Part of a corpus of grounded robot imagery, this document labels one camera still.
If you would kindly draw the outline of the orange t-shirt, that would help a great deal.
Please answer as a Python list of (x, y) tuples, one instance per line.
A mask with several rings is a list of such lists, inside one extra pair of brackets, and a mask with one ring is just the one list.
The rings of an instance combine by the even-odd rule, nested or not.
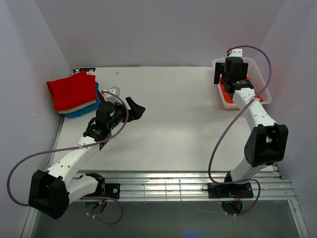
[[(233, 104), (233, 101), (232, 99), (230, 98), (229, 94), (225, 92), (225, 89), (224, 89), (224, 86), (222, 84), (222, 78), (220, 77), (220, 81), (219, 81), (219, 85), (220, 85), (220, 88), (221, 88), (221, 91), (222, 91), (222, 94), (223, 94), (223, 97), (224, 97), (224, 100), (225, 102), (229, 103), (229, 104)], [(260, 100), (260, 102), (263, 102), (263, 99), (261, 96), (258, 96), (258, 99)]]

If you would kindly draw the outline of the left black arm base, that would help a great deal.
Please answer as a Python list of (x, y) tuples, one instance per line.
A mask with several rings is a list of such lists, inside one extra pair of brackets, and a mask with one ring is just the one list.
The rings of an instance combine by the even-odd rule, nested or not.
[(106, 179), (97, 173), (85, 173), (79, 180), (84, 191), (80, 197), (110, 197), (114, 199), (120, 198), (121, 184), (107, 182)]

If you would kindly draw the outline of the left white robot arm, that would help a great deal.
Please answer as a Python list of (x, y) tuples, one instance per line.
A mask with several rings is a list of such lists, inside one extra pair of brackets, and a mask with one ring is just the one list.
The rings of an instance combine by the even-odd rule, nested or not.
[(70, 203), (84, 196), (100, 198), (105, 193), (105, 178), (97, 173), (86, 173), (77, 180), (73, 177), (102, 148), (111, 132), (121, 122), (141, 118), (145, 107), (137, 105), (130, 97), (128, 106), (118, 102), (101, 102), (77, 147), (46, 171), (37, 170), (31, 179), (28, 204), (50, 216), (60, 218)]

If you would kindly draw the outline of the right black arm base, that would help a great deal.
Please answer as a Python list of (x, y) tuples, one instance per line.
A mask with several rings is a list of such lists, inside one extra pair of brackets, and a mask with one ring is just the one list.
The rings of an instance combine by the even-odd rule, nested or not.
[(208, 192), (209, 198), (253, 198), (254, 194), (250, 183), (245, 184), (216, 184), (207, 183), (202, 187)]

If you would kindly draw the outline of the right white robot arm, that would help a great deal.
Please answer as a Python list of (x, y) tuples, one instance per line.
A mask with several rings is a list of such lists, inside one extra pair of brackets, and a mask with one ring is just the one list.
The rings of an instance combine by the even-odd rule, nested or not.
[(223, 185), (230, 197), (240, 193), (241, 184), (248, 183), (259, 171), (284, 159), (289, 132), (286, 125), (278, 124), (265, 111), (247, 79), (247, 71), (248, 63), (241, 57), (227, 57), (214, 65), (214, 83), (224, 87), (251, 131), (243, 160), (229, 172), (229, 181)]

